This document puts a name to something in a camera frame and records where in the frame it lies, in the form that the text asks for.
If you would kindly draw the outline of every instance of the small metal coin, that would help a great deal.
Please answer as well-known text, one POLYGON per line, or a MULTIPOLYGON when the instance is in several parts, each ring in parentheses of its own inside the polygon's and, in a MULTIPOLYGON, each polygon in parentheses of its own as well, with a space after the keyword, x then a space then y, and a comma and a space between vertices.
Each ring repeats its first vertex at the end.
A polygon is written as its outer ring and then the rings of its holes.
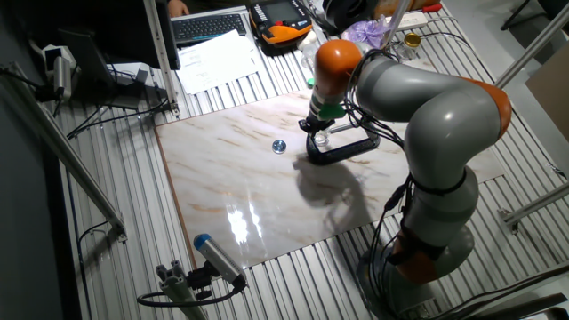
POLYGON ((275 140, 273 142, 273 151, 280 155, 286 151, 286 143, 282 140, 275 140))

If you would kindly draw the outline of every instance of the white marble surface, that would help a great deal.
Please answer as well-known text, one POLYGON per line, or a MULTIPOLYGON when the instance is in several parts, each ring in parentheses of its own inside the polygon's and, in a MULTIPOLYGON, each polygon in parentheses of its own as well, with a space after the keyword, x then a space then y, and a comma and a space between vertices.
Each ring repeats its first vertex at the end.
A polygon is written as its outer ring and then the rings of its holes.
MULTIPOLYGON (((190 242, 209 233, 249 267, 379 219, 407 176, 405 155, 382 140, 376 150, 347 161, 310 164, 306 133, 298 126, 310 94, 290 93, 156 128, 190 242), (282 155, 271 148, 277 139, 287 144, 282 155)), ((392 127, 404 136, 406 124, 392 127)), ((334 134, 330 143, 364 136, 352 129, 334 134)), ((503 174, 488 150, 469 165, 479 182, 503 174)), ((204 258, 194 256, 201 266, 204 258)))

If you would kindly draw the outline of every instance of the table surface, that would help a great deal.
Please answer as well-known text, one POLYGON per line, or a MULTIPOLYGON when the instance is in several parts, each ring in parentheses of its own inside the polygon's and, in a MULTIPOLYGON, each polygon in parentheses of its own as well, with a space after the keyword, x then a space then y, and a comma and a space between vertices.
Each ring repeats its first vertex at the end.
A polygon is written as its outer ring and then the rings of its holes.
MULTIPOLYGON (((382 140, 375 150, 346 161, 311 164, 307 135, 298 126, 311 93, 288 93, 156 128, 192 252, 192 239, 207 233, 248 268, 381 217, 409 172, 403 150, 382 140), (275 140, 286 143, 283 154, 273 152, 275 140)), ((348 123, 345 117, 336 125, 348 123)), ((406 124, 389 125, 405 136, 406 124)), ((331 135, 325 148, 365 138, 363 129, 354 128, 331 135)), ((504 173, 489 150, 469 166, 479 183, 504 173)), ((204 264, 202 255, 193 256, 198 266, 204 264)))
MULTIPOLYGON (((247 37, 252 40, 246 13, 227 12, 241 14, 247 37)), ((464 36, 456 21, 443 18, 450 15, 445 8, 430 13, 428 18, 434 21, 413 32, 464 36)), ((320 44, 325 41, 318 29, 317 35, 320 44)), ((396 39, 401 40, 402 33, 397 33, 396 39)), ((460 41, 432 36, 425 38, 421 46, 421 56, 429 59, 438 72, 493 82, 493 76, 476 54, 460 41)), ((180 119, 297 92, 305 89, 306 80, 312 77, 311 70, 300 64, 300 52, 283 51, 280 56, 267 57, 256 51, 254 59, 263 66, 257 74, 207 92, 185 95, 176 84, 180 119)), ((155 70, 152 79, 163 85, 155 70)), ((140 104, 141 110, 151 107, 146 101, 140 104)), ((96 110, 94 106, 63 108, 56 120, 64 132, 70 132, 96 110)), ((131 113, 102 108, 96 118, 105 120, 131 113)), ((86 287, 80 276, 76 280, 84 318, 89 317, 88 295, 93 318, 184 319, 177 309, 146 308, 136 303, 138 295, 159 291, 155 266, 170 266, 172 260, 179 260, 186 271, 191 266, 154 132, 155 125, 175 120, 169 113, 153 118, 134 116, 105 123, 102 128, 93 127, 71 141, 112 204, 123 214, 128 234, 128 240, 119 243, 106 237, 109 228, 103 226, 81 243, 86 287)), ((563 184, 564 180, 546 165, 547 153, 542 154, 542 150, 524 119, 514 114, 508 132, 491 148, 506 174, 480 185, 477 211, 468 223, 476 240, 475 249, 458 270, 431 285, 435 300, 424 305, 431 315, 569 259, 569 240, 564 232, 569 229, 566 200, 524 218, 516 236, 501 226, 496 214, 499 207, 516 210, 563 184)), ((62 181, 72 237, 104 221, 74 180, 69 185, 71 193, 65 175, 62 181), (76 228, 70 196, 76 209, 76 228)), ((390 238, 398 231, 398 219, 398 215, 387 218, 382 238, 390 238)), ((371 242, 373 229, 374 224, 370 223, 247 268, 244 272, 249 287, 243 295, 204 309, 211 319, 371 319, 352 275, 358 257, 371 242)), ((74 241, 71 243, 78 266, 77 247, 74 241)), ((219 281, 206 289, 215 297, 230 291, 219 281)))

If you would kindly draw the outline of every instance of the black monitor stand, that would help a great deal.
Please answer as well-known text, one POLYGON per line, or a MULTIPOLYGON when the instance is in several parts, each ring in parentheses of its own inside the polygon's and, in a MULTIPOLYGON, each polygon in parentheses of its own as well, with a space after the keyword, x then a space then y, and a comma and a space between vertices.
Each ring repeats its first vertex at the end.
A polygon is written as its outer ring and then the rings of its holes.
MULTIPOLYGON (((119 108, 138 109, 146 90, 146 77, 138 75, 129 84, 123 78, 112 75, 107 61, 88 30, 60 29, 61 37, 81 68, 81 76, 71 96, 72 100, 94 105, 112 105, 119 108)), ((164 89, 158 89, 159 97, 166 97, 164 89)))

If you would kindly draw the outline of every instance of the purple plastic bag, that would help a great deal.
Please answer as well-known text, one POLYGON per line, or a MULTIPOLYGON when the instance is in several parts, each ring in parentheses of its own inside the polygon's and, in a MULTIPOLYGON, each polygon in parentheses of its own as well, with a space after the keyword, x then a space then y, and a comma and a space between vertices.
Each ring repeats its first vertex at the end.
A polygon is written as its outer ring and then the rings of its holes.
POLYGON ((351 42, 362 42, 373 48, 381 48, 383 35, 391 29, 391 26, 381 16, 379 20, 359 21, 349 26, 342 32, 341 38, 351 42))

